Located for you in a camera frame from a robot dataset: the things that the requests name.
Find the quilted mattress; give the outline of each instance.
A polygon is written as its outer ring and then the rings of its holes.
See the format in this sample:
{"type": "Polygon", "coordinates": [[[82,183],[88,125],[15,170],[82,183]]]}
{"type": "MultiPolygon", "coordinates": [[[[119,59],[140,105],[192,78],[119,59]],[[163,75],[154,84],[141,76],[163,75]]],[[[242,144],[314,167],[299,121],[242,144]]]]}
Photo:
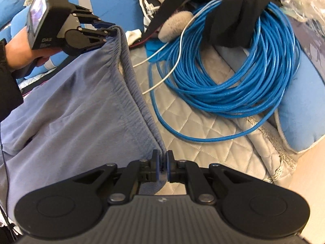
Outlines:
{"type": "MultiPolygon", "coordinates": [[[[133,65],[146,58],[144,48],[131,50],[133,65]]],[[[233,75],[233,70],[225,63],[212,47],[203,49],[204,65],[216,83],[221,83],[233,75]]],[[[135,73],[142,92],[147,90],[148,63],[135,67],[135,73]]],[[[153,82],[161,77],[153,68],[153,82]]],[[[233,135],[250,128],[259,120],[258,116],[231,121],[213,114],[196,110],[165,84],[154,90],[158,109],[165,121],[182,134],[206,138],[233,135]]],[[[216,143],[191,143],[178,139],[168,132],[158,121],[152,107],[149,94],[144,96],[146,103],[157,123],[167,150],[173,150],[175,159],[195,161],[200,167],[210,163],[221,163],[233,169],[252,175],[259,179],[288,187],[296,168],[298,156],[286,151],[278,131],[268,122],[252,134],[216,143]]],[[[182,184],[167,183],[160,194],[184,194],[182,184]]]]}

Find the black sleeve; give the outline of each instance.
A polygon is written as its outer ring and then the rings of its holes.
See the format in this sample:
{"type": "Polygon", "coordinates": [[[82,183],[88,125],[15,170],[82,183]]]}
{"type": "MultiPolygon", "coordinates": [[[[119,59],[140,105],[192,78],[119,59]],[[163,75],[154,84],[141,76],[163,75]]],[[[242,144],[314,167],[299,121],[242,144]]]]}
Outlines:
{"type": "Polygon", "coordinates": [[[5,40],[0,41],[0,122],[23,103],[16,80],[11,76],[5,57],[5,40]]]}

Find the coiled blue cable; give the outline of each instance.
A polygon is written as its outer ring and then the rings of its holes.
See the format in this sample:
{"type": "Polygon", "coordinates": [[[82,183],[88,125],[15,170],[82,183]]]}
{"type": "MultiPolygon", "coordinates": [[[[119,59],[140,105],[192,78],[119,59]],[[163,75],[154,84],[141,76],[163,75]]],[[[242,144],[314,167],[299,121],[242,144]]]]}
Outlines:
{"type": "MultiPolygon", "coordinates": [[[[165,84],[190,106],[225,118],[242,118],[266,110],[268,112],[260,122],[241,133],[215,138],[189,137],[165,122],[159,113],[154,91],[151,91],[152,105],[160,123],[175,136],[191,142],[225,141],[258,129],[279,106],[300,64],[300,45],[289,20],[275,4],[269,3],[256,22],[248,58],[230,79],[217,85],[203,66],[200,44],[205,18],[221,2],[211,1],[207,9],[185,30],[180,62],[165,84]]],[[[179,40],[167,45],[157,55],[156,64],[161,78],[177,61],[179,40]],[[161,60],[166,60],[162,68],[161,60]]],[[[152,87],[152,64],[149,65],[148,75],[149,87],[152,87]]]]}

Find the metal bolt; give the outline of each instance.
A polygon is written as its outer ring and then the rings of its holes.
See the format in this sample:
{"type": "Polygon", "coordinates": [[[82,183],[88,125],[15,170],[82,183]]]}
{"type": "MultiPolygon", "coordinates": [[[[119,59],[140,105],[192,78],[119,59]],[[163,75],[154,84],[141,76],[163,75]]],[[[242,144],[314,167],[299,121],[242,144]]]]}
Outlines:
{"type": "Polygon", "coordinates": [[[125,195],[124,194],[121,194],[121,193],[112,194],[109,197],[109,199],[112,202],[121,202],[121,201],[124,201],[125,198],[126,198],[125,195]]]}
{"type": "Polygon", "coordinates": [[[179,168],[185,168],[185,162],[186,160],[178,160],[177,165],[179,168]]]}
{"type": "Polygon", "coordinates": [[[168,199],[166,197],[162,197],[162,198],[158,199],[158,202],[160,202],[160,203],[165,203],[167,201],[168,201],[168,199]]]}
{"type": "Polygon", "coordinates": [[[210,203],[214,200],[214,196],[210,194],[202,194],[199,196],[199,201],[202,203],[210,203]]]}

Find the black wire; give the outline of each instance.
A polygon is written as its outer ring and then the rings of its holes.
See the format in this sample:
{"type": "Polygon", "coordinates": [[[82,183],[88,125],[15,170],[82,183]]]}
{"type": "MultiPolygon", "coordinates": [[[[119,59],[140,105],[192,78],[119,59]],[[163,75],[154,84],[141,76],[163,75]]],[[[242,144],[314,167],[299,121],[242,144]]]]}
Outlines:
{"type": "Polygon", "coordinates": [[[16,236],[15,236],[15,233],[13,232],[13,228],[11,228],[11,225],[9,223],[9,217],[8,217],[9,175],[8,175],[7,163],[4,160],[4,154],[3,154],[3,145],[2,145],[2,139],[1,139],[1,122],[0,122],[0,146],[1,146],[1,154],[2,154],[2,159],[3,159],[4,169],[5,169],[5,175],[7,178],[7,195],[5,197],[5,212],[2,209],[1,205],[0,205],[0,209],[1,209],[2,216],[4,217],[4,220],[7,223],[7,227],[10,231],[11,237],[15,241],[16,236]]]}

